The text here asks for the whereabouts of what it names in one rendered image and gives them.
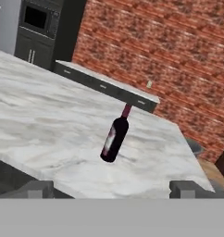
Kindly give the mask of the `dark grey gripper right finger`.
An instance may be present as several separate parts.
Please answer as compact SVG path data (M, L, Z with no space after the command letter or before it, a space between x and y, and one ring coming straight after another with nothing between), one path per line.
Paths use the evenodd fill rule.
M194 181L171 181L170 198L177 199L224 199L224 190L217 188L214 192L202 188Z

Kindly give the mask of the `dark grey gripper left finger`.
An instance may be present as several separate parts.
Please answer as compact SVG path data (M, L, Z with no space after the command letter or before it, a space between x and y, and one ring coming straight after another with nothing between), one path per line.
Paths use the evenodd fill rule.
M52 181L29 181L16 191L4 193L1 198L44 199L54 197L54 183Z

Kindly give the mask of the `dark grey cupboard column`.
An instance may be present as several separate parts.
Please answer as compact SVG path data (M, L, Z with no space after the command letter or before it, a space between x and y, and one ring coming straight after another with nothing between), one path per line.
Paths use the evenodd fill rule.
M63 0L56 38L18 27L15 56L53 70L56 60L71 61L87 0Z

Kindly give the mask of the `black built-in oven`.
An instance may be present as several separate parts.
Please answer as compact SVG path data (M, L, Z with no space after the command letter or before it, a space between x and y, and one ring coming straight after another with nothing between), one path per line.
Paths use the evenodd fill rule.
M19 26L55 39L62 5L63 0L22 0Z

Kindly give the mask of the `silver fridge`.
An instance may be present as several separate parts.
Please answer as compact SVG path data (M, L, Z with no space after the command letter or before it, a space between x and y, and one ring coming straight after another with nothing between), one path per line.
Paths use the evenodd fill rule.
M13 55L19 25L21 0L0 0L0 51Z

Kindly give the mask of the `dark wine bottle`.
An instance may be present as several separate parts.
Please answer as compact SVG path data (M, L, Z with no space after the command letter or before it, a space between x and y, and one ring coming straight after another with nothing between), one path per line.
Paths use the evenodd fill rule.
M106 142L100 157L108 163L116 160L119 148L121 147L126 133L129 129L128 115L131 112L131 105L126 104L119 118L113 121Z

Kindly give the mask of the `dark grey drawer run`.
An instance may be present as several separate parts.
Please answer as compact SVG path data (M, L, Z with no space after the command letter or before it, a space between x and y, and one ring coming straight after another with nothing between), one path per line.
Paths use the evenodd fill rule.
M147 112L153 113L160 103L156 95L146 93L72 62L57 60L54 73Z

